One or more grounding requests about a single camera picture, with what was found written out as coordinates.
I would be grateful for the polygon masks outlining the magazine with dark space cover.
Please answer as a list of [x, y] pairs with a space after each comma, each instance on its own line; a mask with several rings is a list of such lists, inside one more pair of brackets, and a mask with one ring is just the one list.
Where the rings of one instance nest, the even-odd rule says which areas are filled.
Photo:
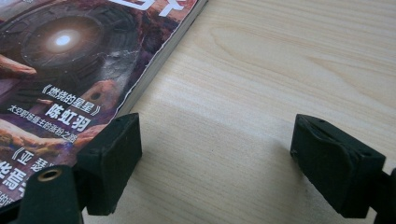
[[0, 0], [0, 209], [129, 113], [208, 0]]

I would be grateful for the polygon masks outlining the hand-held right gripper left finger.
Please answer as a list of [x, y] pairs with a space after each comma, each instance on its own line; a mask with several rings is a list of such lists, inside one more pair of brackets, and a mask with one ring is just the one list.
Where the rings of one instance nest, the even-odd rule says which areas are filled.
[[116, 210], [141, 157], [137, 113], [113, 119], [77, 154], [77, 168], [88, 178], [90, 215], [108, 216]]

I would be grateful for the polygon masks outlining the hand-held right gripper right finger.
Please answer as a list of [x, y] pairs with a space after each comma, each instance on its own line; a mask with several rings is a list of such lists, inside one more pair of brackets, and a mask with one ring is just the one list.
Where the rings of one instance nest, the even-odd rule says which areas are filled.
[[346, 218], [365, 218], [386, 157], [330, 122], [298, 114], [290, 155], [329, 205]]

